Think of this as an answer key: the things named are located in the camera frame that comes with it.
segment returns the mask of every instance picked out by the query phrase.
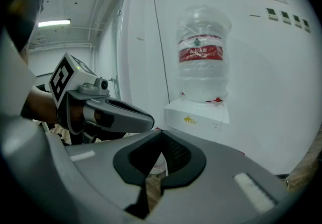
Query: wooden floor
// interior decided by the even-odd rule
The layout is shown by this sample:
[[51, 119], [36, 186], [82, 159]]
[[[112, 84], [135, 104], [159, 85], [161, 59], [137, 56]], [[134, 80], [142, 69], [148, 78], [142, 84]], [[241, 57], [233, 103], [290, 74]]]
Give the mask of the wooden floor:
[[149, 175], [145, 180], [147, 203], [149, 210], [153, 210], [157, 202], [161, 199], [161, 180], [166, 177], [166, 172], [158, 175]]
[[304, 158], [290, 173], [286, 180], [288, 190], [294, 191], [307, 185], [318, 168], [317, 155], [322, 150], [322, 126], [320, 127], [315, 140], [307, 151]]

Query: gray panel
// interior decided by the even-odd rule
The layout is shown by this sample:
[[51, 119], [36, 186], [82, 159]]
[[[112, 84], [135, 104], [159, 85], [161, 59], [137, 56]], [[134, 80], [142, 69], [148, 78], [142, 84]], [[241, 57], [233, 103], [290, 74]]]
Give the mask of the gray panel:
[[[47, 135], [57, 171], [77, 208], [78, 223], [143, 223], [143, 220], [124, 212], [102, 196], [100, 191], [88, 183], [70, 160], [59, 136], [53, 133]], [[80, 145], [80, 150], [87, 151], [86, 146]]]
[[76, 155], [86, 151], [94, 151], [95, 156], [74, 162], [85, 179], [105, 198], [122, 209], [136, 203], [140, 187], [124, 183], [113, 166], [115, 153], [152, 133], [125, 137], [114, 141], [74, 145], [66, 147], [68, 154]]
[[[125, 102], [116, 99], [108, 98], [108, 100], [126, 104]], [[100, 126], [103, 130], [110, 132], [141, 133], [153, 128], [153, 117], [132, 105], [129, 105], [129, 107], [135, 109], [137, 112], [106, 103], [104, 98], [87, 100], [86, 105], [114, 116], [114, 122], [110, 128]]]
[[282, 183], [237, 150], [181, 132], [171, 132], [198, 146], [207, 157], [204, 172], [188, 187], [168, 189], [153, 212], [151, 222], [243, 223], [258, 216], [233, 179], [248, 173], [275, 200], [287, 196]]
[[74, 99], [85, 101], [90, 99], [97, 99], [97, 98], [107, 98], [110, 97], [110, 95], [88, 95], [88, 94], [82, 94], [78, 91], [67, 91]]

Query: fluorescent light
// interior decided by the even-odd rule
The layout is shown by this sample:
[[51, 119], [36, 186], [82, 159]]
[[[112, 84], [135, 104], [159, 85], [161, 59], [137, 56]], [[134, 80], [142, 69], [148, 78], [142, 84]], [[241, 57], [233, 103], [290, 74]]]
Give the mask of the fluorescent light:
[[70, 19], [55, 20], [55, 21], [38, 23], [38, 27], [51, 26], [51, 25], [70, 25]]

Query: ceiling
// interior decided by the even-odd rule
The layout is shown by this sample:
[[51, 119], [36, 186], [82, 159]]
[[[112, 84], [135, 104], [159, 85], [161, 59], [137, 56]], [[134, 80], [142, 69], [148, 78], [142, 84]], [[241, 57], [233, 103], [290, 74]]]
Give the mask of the ceiling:
[[38, 28], [36, 50], [64, 43], [95, 43], [123, 0], [44, 0], [39, 22], [70, 19], [70, 25]]

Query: white box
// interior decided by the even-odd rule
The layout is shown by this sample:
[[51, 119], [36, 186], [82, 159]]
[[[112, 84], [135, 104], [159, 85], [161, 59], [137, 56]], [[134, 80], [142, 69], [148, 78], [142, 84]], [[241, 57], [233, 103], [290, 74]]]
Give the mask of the white box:
[[164, 112], [167, 130], [179, 130], [210, 141], [217, 141], [221, 130], [229, 125], [224, 102], [198, 103], [180, 97], [165, 106]]

